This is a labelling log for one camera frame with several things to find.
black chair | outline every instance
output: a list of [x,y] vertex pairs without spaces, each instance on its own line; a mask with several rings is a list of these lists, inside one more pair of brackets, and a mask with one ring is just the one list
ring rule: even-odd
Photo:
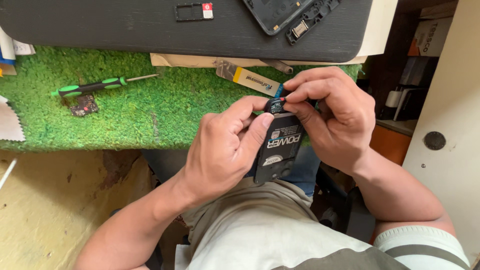
[[337,224],[333,229],[368,243],[375,229],[375,218],[365,206],[360,189],[354,187],[346,193],[322,168],[318,169],[316,182],[322,196],[338,215]]

screwdriver handle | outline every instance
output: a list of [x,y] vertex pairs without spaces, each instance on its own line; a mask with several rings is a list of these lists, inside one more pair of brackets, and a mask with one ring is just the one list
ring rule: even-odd
[[81,95],[83,93],[88,93],[96,90],[101,89],[112,89],[117,88],[120,86],[127,85],[124,77],[120,78],[110,78],[103,80],[101,82],[96,82],[87,85],[80,85],[80,86],[65,86],[62,88],[58,88],[57,90],[53,91],[51,94],[52,96],[60,96],[60,97],[75,97]]

gray sleeve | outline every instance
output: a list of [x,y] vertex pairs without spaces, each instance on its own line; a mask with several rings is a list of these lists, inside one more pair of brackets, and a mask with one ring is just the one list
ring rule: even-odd
[[462,246],[451,234],[427,226],[403,226],[383,232],[375,247],[412,270],[469,270]]

hand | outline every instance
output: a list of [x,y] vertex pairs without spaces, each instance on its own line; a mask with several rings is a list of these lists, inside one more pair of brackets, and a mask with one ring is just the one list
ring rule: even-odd
[[177,179],[197,206],[233,188],[250,170],[265,140],[273,115],[259,116],[268,98],[245,96],[220,114],[200,120],[187,162]]
[[[354,176],[370,149],[375,100],[338,67],[302,71],[284,87],[293,91],[284,109],[300,119],[320,160]],[[318,99],[320,112],[306,98]]]

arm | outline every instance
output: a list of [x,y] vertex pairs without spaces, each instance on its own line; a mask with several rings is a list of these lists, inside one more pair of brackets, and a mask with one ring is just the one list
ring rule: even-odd
[[[378,220],[376,234],[405,225],[426,225],[455,235],[440,201],[402,167],[369,147],[375,101],[337,67],[299,73],[284,83],[284,108],[295,113],[317,156],[355,179],[365,205]],[[318,99],[320,112],[304,102]]]
[[267,98],[247,96],[221,114],[206,114],[185,166],[158,188],[113,215],[87,241],[75,270],[147,270],[166,227],[182,212],[233,188],[249,171],[273,115]]

